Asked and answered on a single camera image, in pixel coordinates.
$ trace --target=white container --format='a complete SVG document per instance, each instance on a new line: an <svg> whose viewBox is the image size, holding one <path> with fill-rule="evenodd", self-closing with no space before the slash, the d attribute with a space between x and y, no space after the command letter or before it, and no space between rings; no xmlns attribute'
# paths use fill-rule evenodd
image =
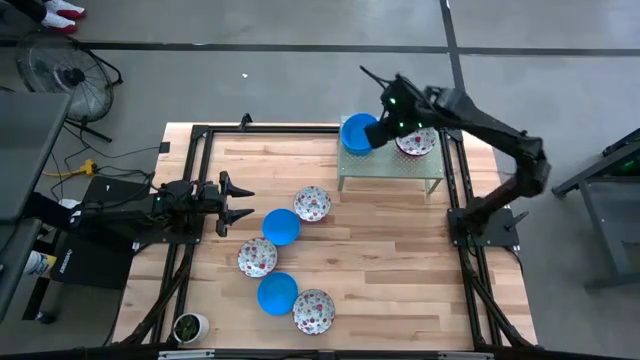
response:
<svg viewBox="0 0 640 360"><path fill-rule="evenodd" d="M193 339L189 340L189 341L182 341L178 335L176 334L176 326L178 325L178 322L180 321L180 319L182 319L185 316L191 315L193 317L196 318L196 321L198 322L198 333L196 334L196 336L193 337ZM202 341L202 339L204 339L207 334L209 333L209 320L207 320L206 317L200 315L200 314L196 314L196 313L185 313L180 315L180 317L178 317L176 319L176 322L173 323L173 330L172 330L172 335L173 338L176 339L176 341L178 341L180 344L195 344L197 342Z"/></svg>
<svg viewBox="0 0 640 360"><path fill-rule="evenodd" d="M23 274L49 276L49 271L56 263L56 257L31 250L29 260L24 266Z"/></svg>

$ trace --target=concrete floor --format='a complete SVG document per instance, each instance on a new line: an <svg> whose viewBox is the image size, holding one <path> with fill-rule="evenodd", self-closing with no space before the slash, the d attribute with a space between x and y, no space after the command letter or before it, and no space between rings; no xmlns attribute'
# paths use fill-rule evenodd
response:
<svg viewBox="0 0 640 360"><path fill-rule="evenodd" d="M446 46L438 0L77 0L89 17L78 39L109 42L219 44ZM637 49L634 0L449 0L459 46L502 48ZM18 29L15 24L0 26ZM11 49L0 51L0 82L21 87ZM362 64L389 77L401 71L416 84L452 86L445 54L331 52L98 51L119 67L125 83L97 130L113 136L111 154L157 145L166 122L326 122L356 111L379 113L379 89ZM545 140L555 185L598 159L610 143L638 127L638 57L462 56L467 91L498 119ZM81 148L64 133L58 159ZM157 155L102 165L150 171ZM72 165L79 165L80 156ZM512 162L497 154L508 172ZM39 189L49 192L51 179ZM80 198L86 181L74 179L65 197ZM599 247L578 194L560 201L550 191L512 204L530 215L518 225L525 283L539 343L549 349L637 358L640 288L587 294L582 284L606 276ZM99 346L108 337L119 293L57 286L45 307L59 321L42 326L19 320L25 279L9 318L0 324L1 353Z"/></svg>

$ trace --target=white plate with floral pattern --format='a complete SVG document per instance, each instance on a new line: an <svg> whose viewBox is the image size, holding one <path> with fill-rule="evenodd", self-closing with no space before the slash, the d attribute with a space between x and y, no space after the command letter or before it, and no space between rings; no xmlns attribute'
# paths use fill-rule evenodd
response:
<svg viewBox="0 0 640 360"><path fill-rule="evenodd" d="M238 251L238 267L250 277L263 277L276 267L276 246L265 238L247 241Z"/></svg>
<svg viewBox="0 0 640 360"><path fill-rule="evenodd" d="M336 317L336 307L322 290L305 290L293 304L293 322L307 335L320 335L329 330Z"/></svg>
<svg viewBox="0 0 640 360"><path fill-rule="evenodd" d="M331 210L331 197L319 186L307 186L293 199L293 210L302 220L319 221Z"/></svg>
<svg viewBox="0 0 640 360"><path fill-rule="evenodd" d="M436 146L437 137L438 134L433 128L425 128L416 130L403 138L396 138L396 145L405 154L422 156Z"/></svg>

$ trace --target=sneaker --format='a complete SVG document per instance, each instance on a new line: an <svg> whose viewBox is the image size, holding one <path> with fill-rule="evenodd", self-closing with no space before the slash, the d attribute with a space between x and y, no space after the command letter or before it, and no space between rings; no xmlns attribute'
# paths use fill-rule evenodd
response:
<svg viewBox="0 0 640 360"><path fill-rule="evenodd" d="M50 12L47 12L47 15L44 17L41 24L63 34L73 34L76 32L75 21L65 19L60 15Z"/></svg>
<svg viewBox="0 0 640 360"><path fill-rule="evenodd" d="M47 8L47 11L66 17L69 20L80 19L87 14L84 8L63 0L48 0L44 2L44 6Z"/></svg>

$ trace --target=blue bowl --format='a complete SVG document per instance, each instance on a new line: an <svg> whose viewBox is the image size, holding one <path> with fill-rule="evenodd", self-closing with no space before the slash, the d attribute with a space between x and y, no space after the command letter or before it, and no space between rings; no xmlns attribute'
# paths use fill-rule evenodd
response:
<svg viewBox="0 0 640 360"><path fill-rule="evenodd" d="M300 234L300 219L289 209L276 209L262 221L262 234L274 245L289 245Z"/></svg>
<svg viewBox="0 0 640 360"><path fill-rule="evenodd" d="M269 315L284 315L293 309L298 298L298 285L291 275L271 273L258 287L258 304Z"/></svg>
<svg viewBox="0 0 640 360"><path fill-rule="evenodd" d="M340 141L344 148L353 155L367 155L371 152L371 144L364 133L365 126L378 120L370 114L359 113L351 116L340 130Z"/></svg>

